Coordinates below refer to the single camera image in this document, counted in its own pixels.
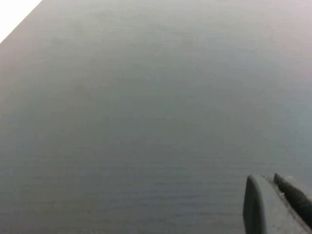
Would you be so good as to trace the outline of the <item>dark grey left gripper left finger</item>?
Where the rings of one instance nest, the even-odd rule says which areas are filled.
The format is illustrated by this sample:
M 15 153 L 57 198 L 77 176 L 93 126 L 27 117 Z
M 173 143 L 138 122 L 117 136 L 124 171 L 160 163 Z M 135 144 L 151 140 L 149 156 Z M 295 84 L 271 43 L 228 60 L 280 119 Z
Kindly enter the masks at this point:
M 310 234 L 307 226 L 291 207 L 273 180 L 274 176 L 249 175 L 246 181 L 243 221 L 247 234 Z M 283 176 L 310 199 L 312 191 L 292 176 Z

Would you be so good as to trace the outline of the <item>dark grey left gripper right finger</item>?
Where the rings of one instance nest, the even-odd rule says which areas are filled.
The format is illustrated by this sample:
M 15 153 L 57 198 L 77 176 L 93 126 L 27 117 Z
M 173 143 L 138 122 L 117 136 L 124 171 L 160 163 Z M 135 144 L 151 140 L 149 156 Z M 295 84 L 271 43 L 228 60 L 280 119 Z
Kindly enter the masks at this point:
M 312 225 L 312 200 L 297 186 L 278 173 L 273 180 L 291 207 L 307 226 Z

